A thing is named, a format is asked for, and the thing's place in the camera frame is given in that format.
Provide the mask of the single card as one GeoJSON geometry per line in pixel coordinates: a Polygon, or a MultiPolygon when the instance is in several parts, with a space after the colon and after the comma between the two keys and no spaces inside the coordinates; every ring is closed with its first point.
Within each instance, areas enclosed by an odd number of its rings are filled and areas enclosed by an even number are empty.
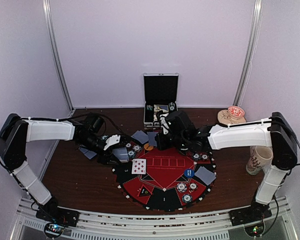
{"type": "Polygon", "coordinates": [[[149,146],[152,146],[152,147],[157,146],[157,141],[156,141],[157,134],[158,134],[158,132],[153,132],[153,131],[147,132],[149,146]]]}

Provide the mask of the blue checkered card deck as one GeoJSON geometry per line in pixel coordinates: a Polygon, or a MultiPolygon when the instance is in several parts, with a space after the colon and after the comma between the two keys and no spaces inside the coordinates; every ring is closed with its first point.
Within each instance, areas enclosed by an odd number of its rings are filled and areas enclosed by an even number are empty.
{"type": "Polygon", "coordinates": [[[112,153],[121,163],[127,163],[129,161],[128,150],[126,147],[114,148],[112,153]]]}

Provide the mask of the teal chip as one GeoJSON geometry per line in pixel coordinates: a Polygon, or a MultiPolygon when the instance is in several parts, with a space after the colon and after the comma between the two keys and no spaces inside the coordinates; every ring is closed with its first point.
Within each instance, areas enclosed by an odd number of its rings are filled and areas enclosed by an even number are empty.
{"type": "Polygon", "coordinates": [[[128,151],[128,157],[134,159],[136,157],[136,152],[133,150],[128,151]]]}

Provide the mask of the eight of diamonds card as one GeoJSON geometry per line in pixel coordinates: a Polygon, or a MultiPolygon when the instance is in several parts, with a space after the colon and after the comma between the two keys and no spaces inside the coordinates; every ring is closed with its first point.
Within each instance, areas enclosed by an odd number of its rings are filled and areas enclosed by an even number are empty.
{"type": "Polygon", "coordinates": [[[144,158],[136,158],[132,161],[131,173],[134,175],[145,175],[147,160],[144,158]]]}

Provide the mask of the blue chip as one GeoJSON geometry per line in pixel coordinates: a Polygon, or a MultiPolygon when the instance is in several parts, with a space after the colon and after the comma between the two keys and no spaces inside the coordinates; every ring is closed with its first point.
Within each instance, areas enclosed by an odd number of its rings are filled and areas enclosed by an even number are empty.
{"type": "Polygon", "coordinates": [[[193,201],[193,197],[190,194],[184,194],[181,199],[185,204],[191,203],[193,201]]]}

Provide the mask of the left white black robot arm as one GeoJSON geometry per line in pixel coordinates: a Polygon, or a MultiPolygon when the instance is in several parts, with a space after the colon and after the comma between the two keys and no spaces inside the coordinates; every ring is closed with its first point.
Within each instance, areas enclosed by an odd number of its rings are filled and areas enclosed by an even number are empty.
{"type": "Polygon", "coordinates": [[[43,206],[42,213],[51,222],[62,218],[62,211],[56,207],[50,191],[38,177],[39,160],[47,147],[59,141],[74,141],[97,154],[99,161],[119,163],[113,149],[132,140],[118,126],[117,133],[102,138],[99,131],[104,125],[105,115],[88,113],[70,118],[21,117],[11,113],[0,130],[0,164],[21,185],[22,189],[43,206]]]}

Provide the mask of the chip stack under right arm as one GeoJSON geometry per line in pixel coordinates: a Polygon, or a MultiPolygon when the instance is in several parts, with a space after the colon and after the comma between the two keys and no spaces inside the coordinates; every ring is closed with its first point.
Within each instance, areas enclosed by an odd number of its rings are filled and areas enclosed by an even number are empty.
{"type": "Polygon", "coordinates": [[[252,176],[257,175],[263,167],[272,162],[273,157],[272,147],[251,146],[250,157],[245,167],[247,173],[252,176]]]}

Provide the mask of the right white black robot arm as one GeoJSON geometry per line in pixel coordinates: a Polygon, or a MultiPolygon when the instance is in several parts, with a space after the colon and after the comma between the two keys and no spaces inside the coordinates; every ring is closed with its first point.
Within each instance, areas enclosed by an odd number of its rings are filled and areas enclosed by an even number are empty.
{"type": "Polygon", "coordinates": [[[252,159],[260,166],[269,165],[258,187],[253,205],[246,210],[249,220],[258,220],[265,212],[290,170],[298,165],[300,143],[291,126],[280,112],[258,121],[195,127],[181,110],[171,113],[159,111],[157,120],[162,132],[156,137],[157,148],[175,147],[193,153],[234,147],[251,147],[252,159]]]}

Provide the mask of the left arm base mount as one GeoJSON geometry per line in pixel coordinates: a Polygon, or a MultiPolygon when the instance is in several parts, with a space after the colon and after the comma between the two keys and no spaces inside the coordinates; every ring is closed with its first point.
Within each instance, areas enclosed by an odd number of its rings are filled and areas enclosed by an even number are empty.
{"type": "Polygon", "coordinates": [[[40,208],[36,212],[36,218],[57,223],[66,227],[76,227],[79,220],[80,213],[76,210],[69,210],[65,208],[40,208]]]}

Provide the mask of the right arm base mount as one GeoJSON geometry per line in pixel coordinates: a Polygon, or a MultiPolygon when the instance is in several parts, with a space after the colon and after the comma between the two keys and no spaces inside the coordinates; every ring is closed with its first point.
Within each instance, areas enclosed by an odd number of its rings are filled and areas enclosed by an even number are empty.
{"type": "Polygon", "coordinates": [[[272,216],[270,204],[258,203],[255,200],[248,207],[242,207],[228,212],[232,226],[245,225],[261,221],[272,216]]]}

